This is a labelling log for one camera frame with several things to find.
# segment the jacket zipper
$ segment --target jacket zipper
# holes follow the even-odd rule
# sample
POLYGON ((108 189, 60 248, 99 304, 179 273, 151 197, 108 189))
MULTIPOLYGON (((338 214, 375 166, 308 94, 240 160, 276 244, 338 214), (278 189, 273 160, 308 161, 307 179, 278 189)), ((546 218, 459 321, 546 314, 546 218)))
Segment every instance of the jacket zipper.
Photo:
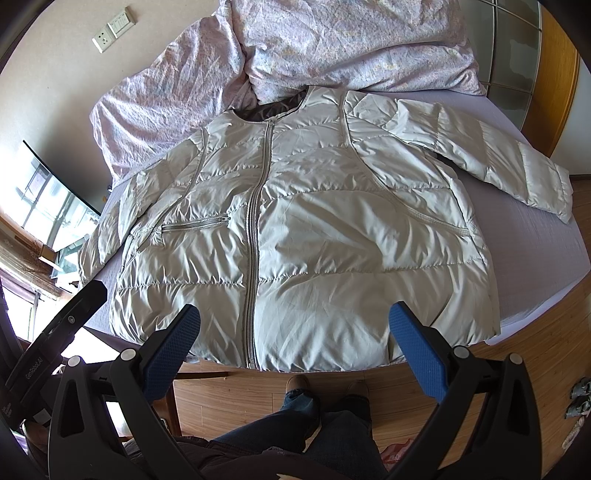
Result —
POLYGON ((269 176, 271 168, 271 142, 273 129, 275 125, 273 120, 267 120, 267 129, 265 130, 265 144, 263 146, 262 160, 262 174, 257 186, 252 192, 252 196, 248 202, 248 209, 246 211, 246 238, 251 252, 251 269, 248 278, 248 285, 246 287, 245 300, 245 350, 246 363, 248 368, 257 368, 256 352, 254 345, 254 315, 255 315, 255 300, 256 291, 258 288, 258 267, 259 267, 259 251, 258 251, 258 217, 259 217, 259 201, 261 199, 261 192, 263 185, 269 176))
POLYGON ((228 216, 206 218, 204 220, 197 220, 195 222, 177 223, 174 225, 163 225, 162 231, 172 232, 176 230, 189 230, 191 228, 208 228, 211 226, 223 225, 224 223, 228 223, 229 221, 230 217, 228 216))

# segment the brown shoe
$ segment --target brown shoe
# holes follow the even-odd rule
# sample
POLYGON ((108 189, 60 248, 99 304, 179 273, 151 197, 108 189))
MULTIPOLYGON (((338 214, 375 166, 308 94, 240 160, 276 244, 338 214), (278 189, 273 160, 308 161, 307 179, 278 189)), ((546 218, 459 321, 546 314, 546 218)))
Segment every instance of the brown shoe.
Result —
POLYGON ((309 390, 310 389, 310 382, 305 375, 294 375, 287 381, 287 385, 285 386, 285 393, 290 392, 291 390, 309 390))
POLYGON ((356 380, 347 389, 346 395, 358 395, 360 397, 369 398, 369 388, 364 380, 356 380))

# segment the blue gripper pad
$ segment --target blue gripper pad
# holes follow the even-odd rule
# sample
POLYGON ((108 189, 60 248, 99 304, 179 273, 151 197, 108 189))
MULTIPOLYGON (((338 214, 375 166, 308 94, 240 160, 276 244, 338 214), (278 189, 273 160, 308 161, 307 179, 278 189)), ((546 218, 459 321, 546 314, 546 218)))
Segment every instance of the blue gripper pad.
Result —
POLYGON ((423 326, 403 301, 392 305, 388 323, 423 393, 441 403, 447 393, 446 366, 423 335, 429 327, 423 326))
POLYGON ((161 336, 164 337, 142 370, 143 392, 149 403, 166 395, 200 329, 199 310, 192 305, 185 305, 166 330, 154 332, 139 350, 140 355, 144 347, 150 350, 153 346, 148 343, 152 337, 156 336, 156 342, 161 336))

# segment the wall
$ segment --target wall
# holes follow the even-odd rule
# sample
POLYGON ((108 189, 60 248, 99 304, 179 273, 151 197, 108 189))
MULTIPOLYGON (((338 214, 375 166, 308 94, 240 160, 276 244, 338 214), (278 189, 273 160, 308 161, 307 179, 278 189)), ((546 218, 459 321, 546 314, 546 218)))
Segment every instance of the wall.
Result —
POLYGON ((111 175, 89 114, 100 96, 146 67, 216 0, 55 0, 0 73, 0 164, 22 140, 64 184, 102 210, 111 175), (92 37, 129 6, 137 25, 103 54, 92 37))
POLYGON ((591 74, 582 60, 573 106, 550 158, 571 175, 591 174, 591 74))

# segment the jacket sleeve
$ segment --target jacket sleeve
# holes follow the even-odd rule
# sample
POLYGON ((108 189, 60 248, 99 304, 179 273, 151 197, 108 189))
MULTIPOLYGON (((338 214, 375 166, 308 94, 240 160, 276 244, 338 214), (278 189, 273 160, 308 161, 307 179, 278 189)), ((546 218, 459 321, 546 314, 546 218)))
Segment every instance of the jacket sleeve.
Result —
POLYGON ((396 103, 396 113, 383 126, 392 135, 443 155, 528 206, 570 220, 569 172, 533 147, 440 103, 396 103))
POLYGON ((134 175, 119 201, 100 217, 98 226, 78 255, 82 285, 86 285, 101 271, 125 242, 138 218, 158 200, 189 162, 200 154, 203 145, 196 146, 194 142, 183 142, 152 167, 134 175))

